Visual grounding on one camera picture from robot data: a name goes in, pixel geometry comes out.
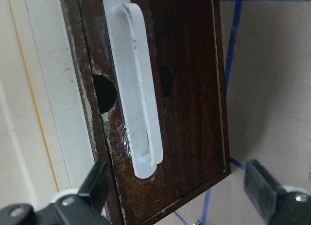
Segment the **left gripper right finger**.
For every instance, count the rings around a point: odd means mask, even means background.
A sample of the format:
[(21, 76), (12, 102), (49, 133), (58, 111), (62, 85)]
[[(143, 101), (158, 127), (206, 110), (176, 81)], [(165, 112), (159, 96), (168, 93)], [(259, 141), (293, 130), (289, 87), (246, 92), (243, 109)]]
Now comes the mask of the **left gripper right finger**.
[(244, 191), (266, 225), (309, 225), (311, 194), (281, 185), (255, 159), (246, 161)]

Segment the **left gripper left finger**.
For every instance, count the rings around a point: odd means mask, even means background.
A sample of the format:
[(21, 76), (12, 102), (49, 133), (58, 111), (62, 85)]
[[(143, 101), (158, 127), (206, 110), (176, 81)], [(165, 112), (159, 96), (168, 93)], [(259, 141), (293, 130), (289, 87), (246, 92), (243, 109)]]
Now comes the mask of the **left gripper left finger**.
[(102, 216), (109, 191), (107, 163), (97, 161), (76, 194), (66, 194), (45, 208), (11, 204), (0, 210), (2, 225), (108, 225)]

